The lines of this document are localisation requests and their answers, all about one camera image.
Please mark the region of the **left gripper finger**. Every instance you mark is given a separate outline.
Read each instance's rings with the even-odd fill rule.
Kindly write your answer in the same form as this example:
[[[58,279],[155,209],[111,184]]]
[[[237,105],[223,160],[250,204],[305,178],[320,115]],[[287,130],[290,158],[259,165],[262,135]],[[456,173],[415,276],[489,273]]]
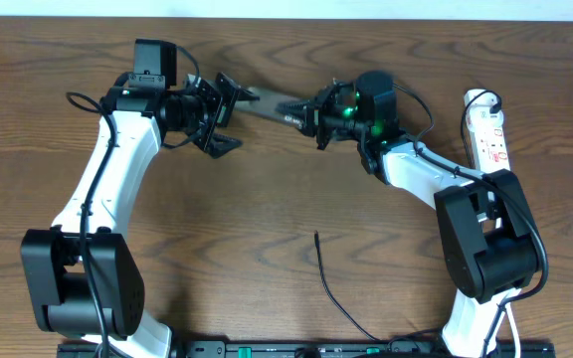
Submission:
[[[224,73],[216,75],[216,87],[223,95],[227,109],[234,109],[239,101],[258,101],[260,97],[245,89]]]
[[[214,133],[209,140],[206,152],[213,158],[218,159],[230,151],[243,145],[239,139],[229,137],[220,133]]]

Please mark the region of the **Galaxy S25 Ultra smartphone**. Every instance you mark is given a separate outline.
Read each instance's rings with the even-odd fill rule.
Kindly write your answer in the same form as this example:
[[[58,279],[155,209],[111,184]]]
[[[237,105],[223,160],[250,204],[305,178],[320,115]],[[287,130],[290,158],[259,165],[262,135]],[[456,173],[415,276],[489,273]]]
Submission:
[[[296,101],[297,97],[257,87],[249,87],[249,91],[256,95],[258,99],[252,101],[238,101],[235,106],[236,110],[272,120],[296,129],[302,128],[301,119],[290,114],[282,114],[277,111],[277,107],[280,103]]]

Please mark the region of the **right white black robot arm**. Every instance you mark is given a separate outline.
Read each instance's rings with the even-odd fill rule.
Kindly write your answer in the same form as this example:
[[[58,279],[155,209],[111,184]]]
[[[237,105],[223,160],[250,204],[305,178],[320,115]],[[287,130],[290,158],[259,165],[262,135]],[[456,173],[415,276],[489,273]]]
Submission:
[[[401,126],[401,91],[426,106],[390,74],[371,71],[311,99],[280,99],[269,110],[293,121],[320,150],[335,140],[355,141],[367,173],[434,209],[457,288],[441,350],[457,357],[497,354],[497,333],[513,318],[512,304],[539,293],[549,277],[546,249],[503,146],[502,99],[489,89],[467,92],[460,131],[472,143],[464,147],[462,166],[432,152],[424,131]]]

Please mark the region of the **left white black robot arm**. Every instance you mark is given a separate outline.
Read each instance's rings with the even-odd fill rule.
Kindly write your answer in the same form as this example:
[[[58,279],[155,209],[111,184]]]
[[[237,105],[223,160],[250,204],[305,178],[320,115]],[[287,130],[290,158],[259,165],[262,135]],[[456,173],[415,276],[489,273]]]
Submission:
[[[131,71],[92,99],[68,102],[99,119],[95,148],[64,209],[46,229],[25,234],[20,255],[36,323],[79,338],[95,357],[172,357],[173,330],[144,307],[145,286],[126,237],[144,174],[169,132],[212,158],[239,146],[221,135],[235,106],[253,93],[224,74],[177,80],[185,53],[173,43],[139,39]]]

